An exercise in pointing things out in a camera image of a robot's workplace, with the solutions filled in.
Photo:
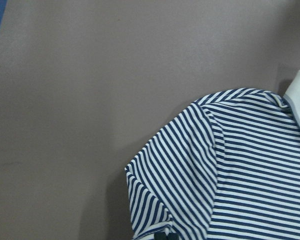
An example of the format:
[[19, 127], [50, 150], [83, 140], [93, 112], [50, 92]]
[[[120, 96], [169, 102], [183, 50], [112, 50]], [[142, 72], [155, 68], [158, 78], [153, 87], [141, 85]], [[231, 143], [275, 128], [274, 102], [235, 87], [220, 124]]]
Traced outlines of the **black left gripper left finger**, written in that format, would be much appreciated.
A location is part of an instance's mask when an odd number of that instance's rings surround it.
[[154, 234], [154, 240], [167, 240], [167, 235], [165, 232], [156, 232]]

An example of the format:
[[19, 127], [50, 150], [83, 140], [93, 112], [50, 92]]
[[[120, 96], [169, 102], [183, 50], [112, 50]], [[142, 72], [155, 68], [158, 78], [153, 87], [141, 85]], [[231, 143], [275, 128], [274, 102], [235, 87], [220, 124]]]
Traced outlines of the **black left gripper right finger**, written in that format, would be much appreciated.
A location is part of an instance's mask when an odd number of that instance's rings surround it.
[[173, 233], [173, 232], [169, 233], [167, 235], [167, 240], [177, 240], [177, 233]]

